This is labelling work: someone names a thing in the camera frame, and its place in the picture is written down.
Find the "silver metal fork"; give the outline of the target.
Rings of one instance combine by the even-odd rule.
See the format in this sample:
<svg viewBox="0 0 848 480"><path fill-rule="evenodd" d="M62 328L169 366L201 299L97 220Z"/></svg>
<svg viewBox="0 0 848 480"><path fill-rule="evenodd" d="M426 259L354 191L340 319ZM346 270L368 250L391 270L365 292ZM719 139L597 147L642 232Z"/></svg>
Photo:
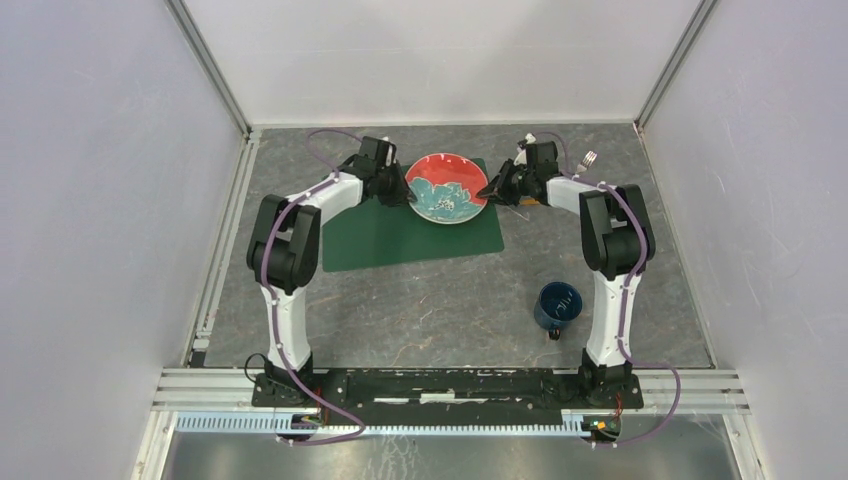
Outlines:
<svg viewBox="0 0 848 480"><path fill-rule="evenodd" d="M597 153L595 151L587 151L585 156L577 164L575 174L577 176L585 174L592 167L596 159Z"/></svg>

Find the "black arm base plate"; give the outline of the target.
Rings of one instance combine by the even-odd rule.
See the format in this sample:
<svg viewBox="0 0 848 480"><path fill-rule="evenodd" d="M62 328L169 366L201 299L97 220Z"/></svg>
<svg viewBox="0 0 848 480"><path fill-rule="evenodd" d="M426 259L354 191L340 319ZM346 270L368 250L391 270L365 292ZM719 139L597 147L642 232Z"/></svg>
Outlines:
<svg viewBox="0 0 848 480"><path fill-rule="evenodd" d="M306 394L286 374L258 373L256 408L317 409L327 427L555 426L565 410L616 413L644 407L636 376L590 384L552 369L345 369L306 375Z"/></svg>

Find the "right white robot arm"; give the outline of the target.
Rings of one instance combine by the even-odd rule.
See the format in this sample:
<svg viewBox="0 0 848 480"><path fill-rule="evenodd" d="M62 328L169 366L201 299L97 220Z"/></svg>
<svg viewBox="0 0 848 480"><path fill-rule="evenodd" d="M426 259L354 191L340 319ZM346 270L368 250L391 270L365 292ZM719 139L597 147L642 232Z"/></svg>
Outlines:
<svg viewBox="0 0 848 480"><path fill-rule="evenodd" d="M477 194L499 205L532 198L578 215L584 260L594 275L592 328L582 351L576 392L602 408L635 386L629 333L636 290L655 253L642 189L636 184L592 183L558 165L557 145L527 135L495 177Z"/></svg>

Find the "red teal floral plate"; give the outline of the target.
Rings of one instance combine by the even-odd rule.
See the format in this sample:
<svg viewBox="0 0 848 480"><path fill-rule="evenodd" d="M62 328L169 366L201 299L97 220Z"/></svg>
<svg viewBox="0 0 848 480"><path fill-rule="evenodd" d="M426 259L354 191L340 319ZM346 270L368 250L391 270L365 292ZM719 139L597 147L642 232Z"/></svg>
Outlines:
<svg viewBox="0 0 848 480"><path fill-rule="evenodd" d="M478 193L489 178L481 159L453 153L432 153L414 162L405 172L415 197L413 212L431 223L458 225L479 216L487 201Z"/></svg>

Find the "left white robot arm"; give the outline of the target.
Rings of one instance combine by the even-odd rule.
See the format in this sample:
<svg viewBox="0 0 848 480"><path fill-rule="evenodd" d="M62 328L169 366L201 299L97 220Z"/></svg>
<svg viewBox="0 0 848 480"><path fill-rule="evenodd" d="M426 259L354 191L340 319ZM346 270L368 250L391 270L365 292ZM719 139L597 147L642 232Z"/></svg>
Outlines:
<svg viewBox="0 0 848 480"><path fill-rule="evenodd" d="M415 202L396 150L387 138L364 136L358 151L317 184L260 203L246 263L266 302L270 340L256 385L290 407L306 405L314 394L305 291L317 271L322 228L372 198L387 207Z"/></svg>

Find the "green rectangular placemat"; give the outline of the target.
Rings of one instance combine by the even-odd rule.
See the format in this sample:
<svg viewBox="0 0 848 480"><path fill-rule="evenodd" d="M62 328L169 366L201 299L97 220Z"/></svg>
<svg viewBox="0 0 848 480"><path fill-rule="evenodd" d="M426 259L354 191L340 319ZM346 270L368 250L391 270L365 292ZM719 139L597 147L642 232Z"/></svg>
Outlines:
<svg viewBox="0 0 848 480"><path fill-rule="evenodd" d="M504 249L496 209L491 204L466 223L439 225L419 217L410 205L386 207L377 200L367 200L329 220L322 228L322 241L322 267L327 273Z"/></svg>

